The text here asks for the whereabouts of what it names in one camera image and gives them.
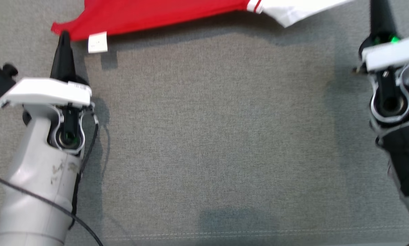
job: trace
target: table surface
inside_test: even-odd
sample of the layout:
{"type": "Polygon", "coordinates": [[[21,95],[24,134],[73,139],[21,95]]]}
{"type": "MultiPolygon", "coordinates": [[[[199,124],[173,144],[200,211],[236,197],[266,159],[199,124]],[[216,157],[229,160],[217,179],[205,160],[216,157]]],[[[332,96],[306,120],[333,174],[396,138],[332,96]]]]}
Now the table surface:
{"type": "MultiPolygon", "coordinates": [[[[409,36],[409,0],[392,2],[409,36]]],[[[357,0],[289,28],[225,14],[109,37],[103,54],[73,44],[101,124],[78,216],[110,246],[409,241],[368,126],[370,84],[351,74],[368,8],[357,0]]],[[[82,10],[83,0],[0,0],[0,64],[48,77],[51,24],[82,10]]],[[[0,110],[1,176],[21,114],[0,110]]],[[[80,226],[67,237],[94,243],[80,226]]]]}

